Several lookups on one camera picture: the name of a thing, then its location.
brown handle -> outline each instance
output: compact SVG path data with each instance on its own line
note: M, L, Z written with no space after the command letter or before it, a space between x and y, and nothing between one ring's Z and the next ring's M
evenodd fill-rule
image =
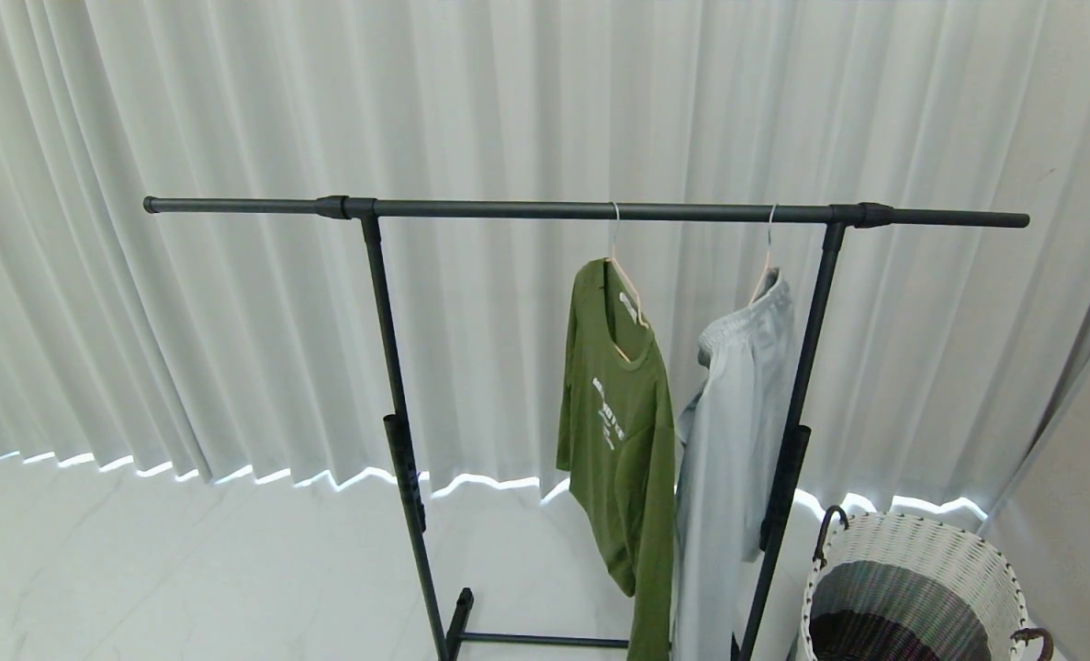
M1040 637L1043 639L1043 650L1039 653L1039 661L1052 661L1052 657L1055 657L1055 639L1053 639L1052 633L1046 629L1018 629L1010 637L1022 642L1030 642L1036 637Z
M843 521L843 530L850 528L850 522L847 520L847 514L846 512L843 512L841 507L831 505L826 508L826 514L822 515L822 530L819 530L819 543L813 548L813 558L822 561L822 565L820 565L820 567L826 566L826 558L822 555L822 545L826 543L826 531L831 528L831 516L834 516L836 512L838 513L839 521Z

laundry basket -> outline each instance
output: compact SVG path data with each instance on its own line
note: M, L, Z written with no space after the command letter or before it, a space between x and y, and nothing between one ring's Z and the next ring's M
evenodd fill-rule
M841 530L829 530L837 514ZM910 514L831 507L801 606L796 661L1018 661L1028 628L1009 562L985 540Z

green shirt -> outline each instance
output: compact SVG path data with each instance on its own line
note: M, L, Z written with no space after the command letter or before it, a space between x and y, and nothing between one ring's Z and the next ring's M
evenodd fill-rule
M628 661L653 661L669 657L675 430L663 356L638 319L613 264L578 272L557 468L570 472L606 567L633 597Z

clothes hanger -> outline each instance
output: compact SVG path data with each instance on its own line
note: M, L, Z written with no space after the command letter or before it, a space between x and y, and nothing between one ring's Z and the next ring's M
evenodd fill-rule
M768 209L768 223L766 224L766 264L761 268L761 276L758 277L758 287L753 289L753 298L749 299L749 304L754 304L758 298L761 298L763 285L768 276L768 267L771 267L771 262L773 261L773 217L777 213L777 202L774 202L773 208Z
M615 272L621 278L621 284L627 286L627 293L629 293L630 299L632 299L630 304L635 307L635 311L639 314L635 322L642 327L650 327L650 324L646 323L646 320L642 316L642 298L639 297L639 290L635 286L633 286L633 281L630 281L630 276L626 275L626 269L621 268L621 264L617 261L617 229L619 228L619 225L621 225L621 211L619 209L617 202L610 202L610 204L615 205L615 228L610 230L610 255L608 255L606 261L615 267ZM630 357L626 356L626 352L621 350L621 347L617 346L617 342L613 344L615 344L615 349L619 351L621 360L629 361Z

garment rack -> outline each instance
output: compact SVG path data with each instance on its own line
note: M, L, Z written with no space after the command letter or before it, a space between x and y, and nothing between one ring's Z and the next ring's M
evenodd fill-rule
M601 639L601 637L544 636L544 635L497 635L468 630L468 618L475 603L472 590L462 589L456 602L456 611L446 630L443 627L438 598L435 597L434 577L426 554L426 509L422 492L419 490L417 468L414 461L414 446L411 442L410 417L405 410L405 388L402 386L401 365L398 357L398 341L393 335L393 313L389 307L389 287L386 283L385 260L382 259L380 217L497 217L497 218L585 218L585 220L625 221L676 221L676 223L767 223L772 207L766 205L680 205L680 204L610 204L610 202L493 202L493 201L443 201L443 200L376 200L376 197L352 197L330 195L318 200L181 200L177 197L145 197L145 211L198 212L198 213L270 213L308 214L338 220L359 220L368 253L370 273L373 277L373 296L376 299L377 321L382 326L382 344L385 348L386 370L389 375L389 392L393 398L393 412L385 417L389 453L393 458L393 476L398 479L405 528L410 532L414 551L414 565L419 581L423 586L423 601L431 621L431 635L439 661L456 661L464 642L498 642L524 645L553 645L568 647L626 648L627 640ZM813 285L813 298L806 321L804 338L801 340L801 356L798 357L797 373L789 398L789 411L785 418L785 429L773 488L768 493L766 516L761 527L761 549L764 557L749 610L748 623L741 645L731 641L731 658L750 661L753 658L755 637L761 627L761 618L766 608L768 589L777 565L785 536L785 525L789 519L794 492L801 473L801 461L809 444L810 428L801 423L801 407L806 402L810 371L813 369L814 352L819 348L822 334L822 319L825 316L826 300L831 296L835 264L843 235L847 229L870 229L884 225L929 225L957 227L1027 227L1027 214L1002 212L896 209L893 206L862 202L857 205L827 206L783 206L778 205L773 223L816 224L825 226L822 239L822 259L818 280Z

